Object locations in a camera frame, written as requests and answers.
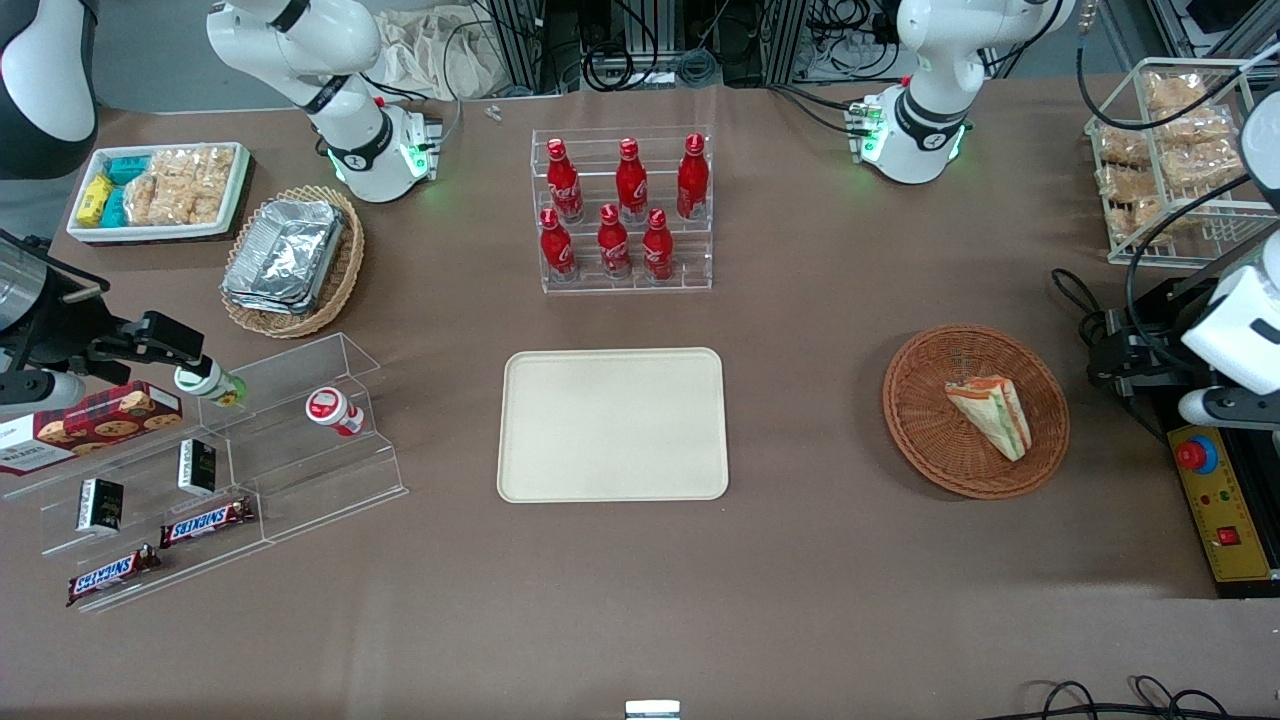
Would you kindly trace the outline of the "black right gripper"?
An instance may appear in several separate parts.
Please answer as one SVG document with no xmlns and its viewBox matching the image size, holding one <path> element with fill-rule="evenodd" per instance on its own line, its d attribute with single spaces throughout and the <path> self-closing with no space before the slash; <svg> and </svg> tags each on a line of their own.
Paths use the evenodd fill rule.
<svg viewBox="0 0 1280 720">
<path fill-rule="evenodd" d="M 106 307 L 109 290 L 65 263 L 9 263 L 8 384 L 52 386 L 35 373 L 54 372 L 123 386 L 134 364 L 204 363 L 204 334 L 160 311 L 122 320 Z"/>
</svg>

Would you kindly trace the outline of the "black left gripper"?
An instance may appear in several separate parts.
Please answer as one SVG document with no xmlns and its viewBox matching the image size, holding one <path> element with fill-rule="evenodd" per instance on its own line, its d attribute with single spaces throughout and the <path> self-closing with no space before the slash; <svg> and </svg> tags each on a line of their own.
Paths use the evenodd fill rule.
<svg viewBox="0 0 1280 720">
<path fill-rule="evenodd" d="M 1183 314 L 1155 314 L 1135 324 L 1135 334 L 1117 331 L 1098 341 L 1096 387 L 1129 382 L 1135 389 L 1193 389 L 1201 379 L 1201 361 L 1181 343 L 1189 327 Z"/>
</svg>

